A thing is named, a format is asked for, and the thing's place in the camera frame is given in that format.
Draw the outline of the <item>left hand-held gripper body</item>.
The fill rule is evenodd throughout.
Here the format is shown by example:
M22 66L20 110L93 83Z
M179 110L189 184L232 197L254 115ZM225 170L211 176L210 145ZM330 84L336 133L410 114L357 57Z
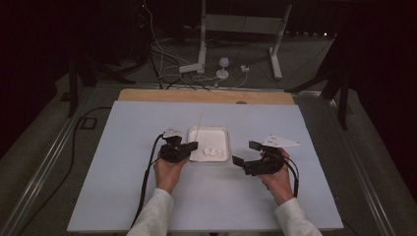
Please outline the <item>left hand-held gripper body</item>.
M165 144L160 148L160 157L171 163L179 163L183 159L187 158L190 153L190 146L182 143L182 132L168 128L162 138L165 140Z

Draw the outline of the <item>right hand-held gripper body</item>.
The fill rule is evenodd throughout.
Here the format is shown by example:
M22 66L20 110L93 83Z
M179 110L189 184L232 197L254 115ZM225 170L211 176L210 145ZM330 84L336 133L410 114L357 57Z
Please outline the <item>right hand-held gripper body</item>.
M289 157L285 157L280 148L297 147L298 142L282 138L275 135L269 135L260 143L262 149L258 150L262 154L259 160L245 161L243 169L246 175L273 174L278 172L286 165L294 176L299 175L298 167Z

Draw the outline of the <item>thin wooden skewer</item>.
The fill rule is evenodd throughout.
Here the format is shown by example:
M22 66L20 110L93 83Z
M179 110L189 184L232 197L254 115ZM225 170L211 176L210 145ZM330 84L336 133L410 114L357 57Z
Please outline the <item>thin wooden skewer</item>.
M198 138L198 134L199 134L199 131L200 131L200 127L201 127L201 122L202 122L203 116L204 116L204 108L202 108L201 113L200 113L199 121L198 121L198 124L197 124L197 129L196 129L196 135L195 135L195 137L194 137L194 142L196 142L196 141L197 141L197 138Z

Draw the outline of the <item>white square tray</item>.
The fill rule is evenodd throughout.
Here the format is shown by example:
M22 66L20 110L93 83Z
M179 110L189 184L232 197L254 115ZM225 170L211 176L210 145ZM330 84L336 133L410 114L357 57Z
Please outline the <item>white square tray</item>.
M191 127L188 131L188 142L193 142L197 126ZM229 159L228 132L224 127L201 126L198 134L198 149L191 153L190 160L195 162L224 162ZM203 150L213 148L224 151L224 157L205 156Z

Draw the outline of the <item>person's left hand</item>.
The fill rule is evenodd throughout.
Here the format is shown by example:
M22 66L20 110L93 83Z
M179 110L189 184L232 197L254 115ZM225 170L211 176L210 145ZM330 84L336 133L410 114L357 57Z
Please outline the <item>person's left hand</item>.
M171 163L159 158L153 166L156 187L172 194L180 179L182 168L188 161L189 158L185 158L178 163Z

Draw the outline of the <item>person's right hand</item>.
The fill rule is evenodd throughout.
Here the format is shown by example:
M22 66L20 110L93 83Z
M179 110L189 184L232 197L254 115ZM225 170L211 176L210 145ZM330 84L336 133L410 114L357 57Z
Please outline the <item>person's right hand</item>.
M274 201L279 206L294 198L287 166L283 166L278 172L273 174L259 175L259 178L271 192Z

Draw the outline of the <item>pale blue table mat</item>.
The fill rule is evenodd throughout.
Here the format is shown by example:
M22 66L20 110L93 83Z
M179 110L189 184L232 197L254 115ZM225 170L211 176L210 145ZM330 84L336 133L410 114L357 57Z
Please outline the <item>pale blue table mat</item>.
M342 222L300 109L295 105L173 102L114 103L78 197L71 232L123 232L138 209L141 188L153 189L145 171L154 140L169 127L187 132L196 126L224 127L232 154L257 159L249 141L276 135L299 143L288 149L300 173L298 202L320 229ZM257 177L231 161L188 162L173 192L171 232L275 231L275 202Z

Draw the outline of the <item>white power strip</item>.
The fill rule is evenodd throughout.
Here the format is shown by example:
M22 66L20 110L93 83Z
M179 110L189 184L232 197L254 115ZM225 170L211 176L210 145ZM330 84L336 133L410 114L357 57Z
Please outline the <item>white power strip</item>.
M197 64L190 64L185 66L179 67L179 73L185 74L190 72L197 72L203 69L203 64L197 63Z

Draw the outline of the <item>white round device on base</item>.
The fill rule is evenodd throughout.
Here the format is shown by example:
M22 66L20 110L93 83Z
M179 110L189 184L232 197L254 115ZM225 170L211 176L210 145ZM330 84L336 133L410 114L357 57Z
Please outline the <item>white round device on base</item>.
M226 68L229 66L229 59L227 57L222 57L219 60L219 66L221 69L216 72L216 76L222 80L227 79L229 77L229 73L226 71Z

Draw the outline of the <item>black square floor socket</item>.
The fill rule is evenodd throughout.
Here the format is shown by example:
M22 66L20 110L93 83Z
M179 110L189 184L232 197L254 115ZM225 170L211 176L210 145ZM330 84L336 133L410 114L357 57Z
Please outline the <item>black square floor socket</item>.
M97 124L96 118L85 117L82 119L81 130L94 130Z

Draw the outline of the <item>black tripod stand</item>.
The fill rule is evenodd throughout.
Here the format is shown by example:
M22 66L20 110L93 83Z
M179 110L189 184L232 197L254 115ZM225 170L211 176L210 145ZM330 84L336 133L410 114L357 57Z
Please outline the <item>black tripod stand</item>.
M127 80L116 72L110 70L104 65L100 64L96 60L92 59L89 55L79 49L71 49L68 55L69 66L69 113L68 116L72 117L79 106L79 93L78 93L78 79L87 86L94 87L97 83L93 70L109 76L112 80L125 84L133 85L134 82Z
M337 119L343 130L347 129L346 112L347 99L352 69L352 45L348 37L338 33L328 50L319 70L314 78L294 88L286 88L285 92L299 93L313 85L327 81L320 97L322 99L334 99L339 93Z

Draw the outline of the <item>aluminium floor rail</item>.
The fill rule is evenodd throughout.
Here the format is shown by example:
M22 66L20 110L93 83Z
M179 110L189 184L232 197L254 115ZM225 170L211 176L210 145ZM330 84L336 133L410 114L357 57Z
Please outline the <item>aluminium floor rail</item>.
M355 149L353 140L347 130L343 130L339 124L337 114L338 107L333 100L327 101L327 108L329 116L332 122L336 125L336 130L341 136L343 146L348 155L348 160L352 166L355 177L360 185L362 193L368 204L368 208L371 211L373 218L381 232L382 236L397 236L391 225L390 220L387 217L387 213L383 208L380 198L375 191L375 188L365 170L364 165L361 162L359 152Z
M52 99L0 159L0 236L19 233L92 93L81 92L73 115L67 102Z

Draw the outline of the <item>white metal stand frame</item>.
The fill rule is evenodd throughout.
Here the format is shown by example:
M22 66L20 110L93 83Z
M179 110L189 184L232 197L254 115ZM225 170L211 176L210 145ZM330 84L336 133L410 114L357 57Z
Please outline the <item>white metal stand frame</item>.
M207 55L206 32L208 30L264 33L276 35L275 44L268 50L268 56L273 76L277 80L280 80L282 78L282 73L277 52L283 39L291 10L292 4L287 3L283 10L283 15L280 18L208 14L207 0L202 0L201 39L198 57L199 69L197 70L197 74L203 75L205 73Z

